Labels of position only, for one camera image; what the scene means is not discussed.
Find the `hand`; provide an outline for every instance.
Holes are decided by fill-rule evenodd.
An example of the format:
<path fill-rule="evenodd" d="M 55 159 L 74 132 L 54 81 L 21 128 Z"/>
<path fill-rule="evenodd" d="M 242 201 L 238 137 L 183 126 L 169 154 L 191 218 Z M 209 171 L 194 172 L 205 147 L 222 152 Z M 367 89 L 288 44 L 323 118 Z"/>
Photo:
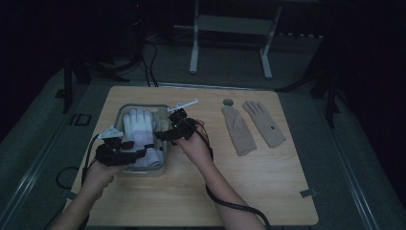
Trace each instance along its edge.
<path fill-rule="evenodd" d="M 128 166 L 107 167 L 95 160 L 95 162 L 87 170 L 80 193 L 85 193 L 94 199 L 99 199 L 102 197 L 102 191 L 104 188 L 107 187 L 109 183 L 113 182 L 114 175 L 127 167 Z"/>
<path fill-rule="evenodd" d="M 204 122 L 200 120 L 196 121 L 197 131 L 200 132 L 204 138 L 206 138 L 203 133 Z M 196 132 L 189 140 L 181 138 L 173 142 L 176 143 L 180 148 L 182 148 L 183 152 L 186 153 L 186 155 L 193 162 L 193 164 L 197 166 L 197 168 L 207 166 L 208 164 L 213 164 L 212 157 L 210 156 L 210 152 L 208 147 L 206 146 L 206 143 Z"/>
<path fill-rule="evenodd" d="M 143 150 L 145 145 L 153 144 L 152 113 L 141 107 L 131 109 L 124 115 L 124 132 L 127 141 L 134 141 L 134 150 Z"/>

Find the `wooden tabletop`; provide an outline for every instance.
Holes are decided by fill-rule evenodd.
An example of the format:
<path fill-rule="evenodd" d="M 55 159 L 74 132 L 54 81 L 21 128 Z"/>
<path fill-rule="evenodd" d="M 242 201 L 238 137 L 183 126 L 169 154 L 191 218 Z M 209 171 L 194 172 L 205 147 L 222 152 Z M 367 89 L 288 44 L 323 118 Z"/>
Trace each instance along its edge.
<path fill-rule="evenodd" d="M 185 108 L 189 117 L 203 120 L 214 162 L 252 207 L 261 210 L 272 225 L 314 225 L 318 216 L 305 175 L 295 149 L 278 95 L 269 91 L 114 86 L 96 124 L 94 135 L 114 125 L 124 104 L 166 104 L 175 106 L 197 98 Z M 245 119 L 257 149 L 238 156 L 221 112 L 224 99 L 232 99 L 234 108 Z M 281 145 L 269 148 L 249 114 L 245 101 L 259 101 L 269 111 L 286 137 Z M 92 148 L 102 144 L 97 140 Z M 196 166 L 179 147 L 169 144 L 165 172 L 158 177 L 140 177 L 120 173 L 97 201 L 88 225 L 98 226 L 221 226 L 213 202 Z M 73 192 L 80 187 L 78 174 Z"/>

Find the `forearm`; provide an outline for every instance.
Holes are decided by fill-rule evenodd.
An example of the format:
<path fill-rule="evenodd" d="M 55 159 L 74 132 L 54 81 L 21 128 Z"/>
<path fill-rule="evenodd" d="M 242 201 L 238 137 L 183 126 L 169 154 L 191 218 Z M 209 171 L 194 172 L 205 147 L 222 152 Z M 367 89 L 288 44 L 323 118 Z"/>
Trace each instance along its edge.
<path fill-rule="evenodd" d="M 245 200 L 227 182 L 215 164 L 199 168 L 212 194 L 226 202 L 248 206 Z M 226 229 L 264 229 L 259 218 L 252 213 L 214 203 Z"/>
<path fill-rule="evenodd" d="M 52 230 L 78 229 L 86 219 L 96 200 L 93 195 L 78 193 L 77 197 L 56 221 Z"/>

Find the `plastic box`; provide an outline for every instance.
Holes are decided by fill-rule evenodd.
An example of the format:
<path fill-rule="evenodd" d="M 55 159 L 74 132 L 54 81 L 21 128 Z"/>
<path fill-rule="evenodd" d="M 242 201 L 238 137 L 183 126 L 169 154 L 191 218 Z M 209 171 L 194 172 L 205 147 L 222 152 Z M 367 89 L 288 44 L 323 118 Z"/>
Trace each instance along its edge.
<path fill-rule="evenodd" d="M 164 104 L 125 104 L 120 108 L 119 113 L 116 118 L 115 128 L 119 131 L 124 132 L 124 115 L 129 114 L 129 111 L 133 108 L 141 107 L 142 109 L 150 110 L 152 112 L 153 121 L 155 123 L 155 129 L 152 132 L 156 131 L 166 131 L 169 129 L 169 115 L 168 106 Z M 164 162 L 157 167 L 128 167 L 123 171 L 123 173 L 132 173 L 138 176 L 159 176 L 164 173 L 165 165 L 168 158 L 168 142 L 162 142 L 159 139 L 154 138 L 154 145 L 156 149 L 162 148 L 164 155 Z"/>

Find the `glove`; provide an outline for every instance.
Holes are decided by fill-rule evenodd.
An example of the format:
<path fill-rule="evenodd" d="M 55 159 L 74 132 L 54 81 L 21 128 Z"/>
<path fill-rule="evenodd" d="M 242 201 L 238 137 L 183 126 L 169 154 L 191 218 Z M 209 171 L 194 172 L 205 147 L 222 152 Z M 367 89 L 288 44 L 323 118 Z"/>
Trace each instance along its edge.
<path fill-rule="evenodd" d="M 241 114 L 231 106 L 221 108 L 226 120 L 227 129 L 230 133 L 231 140 L 239 156 L 246 155 L 251 150 L 256 150 L 254 138 L 245 124 Z"/>
<path fill-rule="evenodd" d="M 140 107 L 131 109 L 129 114 L 124 115 L 124 132 L 127 141 L 135 142 L 133 151 L 153 145 L 151 111 L 144 111 Z"/>
<path fill-rule="evenodd" d="M 262 103 L 247 101 L 242 107 L 250 114 L 260 135 L 262 135 L 269 147 L 276 147 L 286 140 Z"/>
<path fill-rule="evenodd" d="M 124 115 L 125 138 L 135 143 L 131 151 L 147 151 L 145 157 L 137 159 L 130 167 L 156 167 L 164 162 L 163 153 L 154 148 L 152 127 L 152 113 L 149 110 L 138 107 Z"/>

